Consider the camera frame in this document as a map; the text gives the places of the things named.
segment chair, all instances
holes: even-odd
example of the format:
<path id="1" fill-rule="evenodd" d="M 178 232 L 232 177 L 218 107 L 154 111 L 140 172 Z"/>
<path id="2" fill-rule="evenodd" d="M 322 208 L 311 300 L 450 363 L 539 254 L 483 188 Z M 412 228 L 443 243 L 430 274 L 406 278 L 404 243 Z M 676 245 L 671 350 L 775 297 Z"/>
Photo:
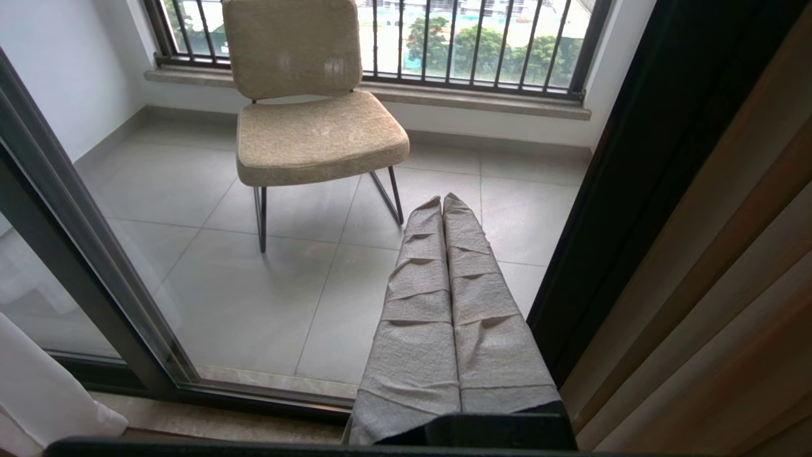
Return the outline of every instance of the chair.
<path id="1" fill-rule="evenodd" d="M 251 99 L 237 128 L 237 174 L 254 188 L 265 252 L 267 187 L 330 181 L 368 172 L 403 224 L 393 165 L 408 157 L 406 132 L 361 82 L 352 0 L 225 0 L 222 5 L 237 89 Z M 292 95 L 315 102 L 257 104 Z M 395 203 L 375 170 L 389 168 Z"/>

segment window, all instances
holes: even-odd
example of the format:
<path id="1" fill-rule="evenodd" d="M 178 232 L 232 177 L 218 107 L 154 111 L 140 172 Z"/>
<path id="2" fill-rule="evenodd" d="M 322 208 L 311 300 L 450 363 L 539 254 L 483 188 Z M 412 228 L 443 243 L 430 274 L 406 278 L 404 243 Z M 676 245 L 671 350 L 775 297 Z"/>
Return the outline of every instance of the window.
<path id="1" fill-rule="evenodd" d="M 158 64 L 230 68 L 220 3 L 145 0 Z M 580 101 L 610 0 L 356 3 L 364 81 Z"/>

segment stone window sill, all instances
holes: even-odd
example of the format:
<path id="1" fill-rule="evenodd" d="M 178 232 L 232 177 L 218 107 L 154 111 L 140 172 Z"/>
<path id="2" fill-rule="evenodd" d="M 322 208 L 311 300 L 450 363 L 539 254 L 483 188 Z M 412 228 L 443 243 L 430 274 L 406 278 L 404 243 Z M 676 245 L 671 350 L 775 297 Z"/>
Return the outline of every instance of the stone window sill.
<path id="1" fill-rule="evenodd" d="M 161 67 L 157 70 L 145 72 L 144 77 L 147 81 L 234 88 L 234 79 L 228 70 Z M 362 81 L 358 88 L 372 93 L 382 102 L 494 111 L 569 120 L 590 120 L 592 116 L 590 110 L 574 102 L 560 102 L 524 95 L 490 94 L 471 90 L 441 89 L 367 81 Z"/>

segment gray cloth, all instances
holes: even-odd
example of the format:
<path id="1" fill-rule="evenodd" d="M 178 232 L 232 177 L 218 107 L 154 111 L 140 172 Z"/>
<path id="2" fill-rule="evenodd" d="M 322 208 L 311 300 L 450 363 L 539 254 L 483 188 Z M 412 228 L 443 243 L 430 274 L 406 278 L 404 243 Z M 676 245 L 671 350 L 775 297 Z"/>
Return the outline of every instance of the gray cloth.
<path id="1" fill-rule="evenodd" d="M 345 441 L 372 444 L 460 411 L 440 197 L 406 224 Z"/>
<path id="2" fill-rule="evenodd" d="M 476 216 L 454 194 L 443 206 L 462 412 L 560 400 Z"/>

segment black door frame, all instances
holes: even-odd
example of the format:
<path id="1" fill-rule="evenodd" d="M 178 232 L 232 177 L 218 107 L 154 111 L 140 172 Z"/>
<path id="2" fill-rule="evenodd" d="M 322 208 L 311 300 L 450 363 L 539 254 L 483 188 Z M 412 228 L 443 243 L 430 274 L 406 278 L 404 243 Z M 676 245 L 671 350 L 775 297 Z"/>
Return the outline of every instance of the black door frame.
<path id="1" fill-rule="evenodd" d="M 558 386 L 807 2 L 655 5 L 528 316 Z"/>

